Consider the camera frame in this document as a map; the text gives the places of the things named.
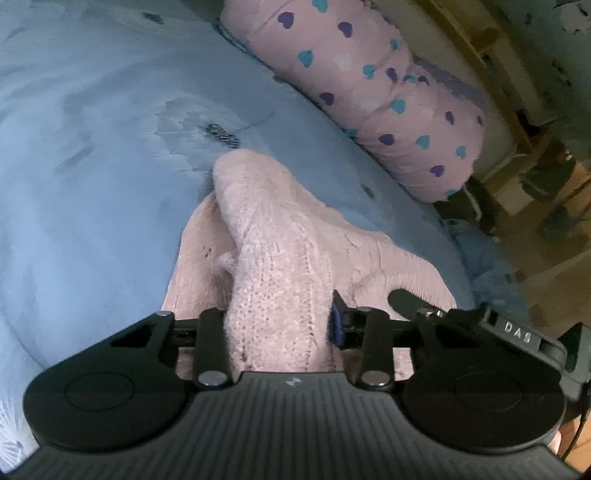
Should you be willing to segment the pink knit cardigan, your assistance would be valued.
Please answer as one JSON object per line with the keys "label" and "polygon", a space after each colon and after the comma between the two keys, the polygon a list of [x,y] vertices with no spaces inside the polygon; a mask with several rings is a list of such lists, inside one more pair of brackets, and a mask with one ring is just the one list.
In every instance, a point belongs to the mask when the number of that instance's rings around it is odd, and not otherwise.
{"label": "pink knit cardigan", "polygon": [[231,370],[331,372],[332,298],[388,309],[405,289],[456,304],[436,268],[329,208],[271,158],[238,149],[214,163],[214,190],[192,213],[163,308],[178,318],[224,312]]}

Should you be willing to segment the black and white garment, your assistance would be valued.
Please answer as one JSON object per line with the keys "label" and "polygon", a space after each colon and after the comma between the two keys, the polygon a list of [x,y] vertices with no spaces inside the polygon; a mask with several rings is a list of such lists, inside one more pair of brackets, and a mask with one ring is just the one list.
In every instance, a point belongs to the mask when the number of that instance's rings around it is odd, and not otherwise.
{"label": "black and white garment", "polygon": [[443,220],[468,223],[488,236],[496,233],[496,205],[485,186],[475,177],[470,177],[458,192],[434,206]]}

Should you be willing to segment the pink heart-print rolled quilt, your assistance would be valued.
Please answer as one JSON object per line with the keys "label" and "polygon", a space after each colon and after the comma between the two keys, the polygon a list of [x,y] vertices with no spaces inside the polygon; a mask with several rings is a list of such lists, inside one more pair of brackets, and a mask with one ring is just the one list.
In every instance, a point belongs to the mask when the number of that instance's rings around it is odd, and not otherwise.
{"label": "pink heart-print rolled quilt", "polygon": [[228,1],[221,24],[415,198],[460,191],[484,143],[477,93],[415,56],[371,1]]}

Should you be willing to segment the blue dandelion bed sheet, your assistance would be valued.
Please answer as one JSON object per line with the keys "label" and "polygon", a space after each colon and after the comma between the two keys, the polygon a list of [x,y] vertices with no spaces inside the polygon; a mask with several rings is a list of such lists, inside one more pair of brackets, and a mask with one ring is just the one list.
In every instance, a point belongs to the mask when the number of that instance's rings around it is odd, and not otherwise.
{"label": "blue dandelion bed sheet", "polygon": [[325,114],[233,45],[217,4],[1,5],[1,468],[36,450],[22,398],[44,368],[158,308],[228,145],[273,156],[354,225],[476,305],[460,252]]}

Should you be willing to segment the teal patterned curtain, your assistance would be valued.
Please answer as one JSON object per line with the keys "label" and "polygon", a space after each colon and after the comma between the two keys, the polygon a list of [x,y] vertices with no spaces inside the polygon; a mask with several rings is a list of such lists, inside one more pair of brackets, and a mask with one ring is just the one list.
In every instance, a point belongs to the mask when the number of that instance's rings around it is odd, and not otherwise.
{"label": "teal patterned curtain", "polygon": [[525,57],[561,124],[562,141],[590,158],[590,3],[486,1]]}

